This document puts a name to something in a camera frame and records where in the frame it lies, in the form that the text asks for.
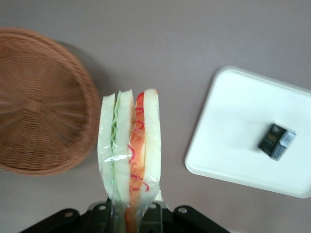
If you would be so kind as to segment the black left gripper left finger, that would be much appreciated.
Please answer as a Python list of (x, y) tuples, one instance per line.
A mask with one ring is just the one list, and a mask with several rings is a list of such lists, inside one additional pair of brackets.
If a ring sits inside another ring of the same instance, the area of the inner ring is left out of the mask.
[(86, 223), (86, 233), (108, 233), (110, 232), (110, 220), (112, 216), (111, 200), (99, 201), (91, 204), (87, 213), (89, 213)]

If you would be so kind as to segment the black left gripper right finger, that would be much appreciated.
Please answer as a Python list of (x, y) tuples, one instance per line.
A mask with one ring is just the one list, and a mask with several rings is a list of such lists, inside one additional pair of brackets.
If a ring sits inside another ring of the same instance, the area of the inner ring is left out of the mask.
[(141, 219), (138, 232), (164, 233), (163, 210), (168, 209), (167, 203), (163, 201), (152, 202)]

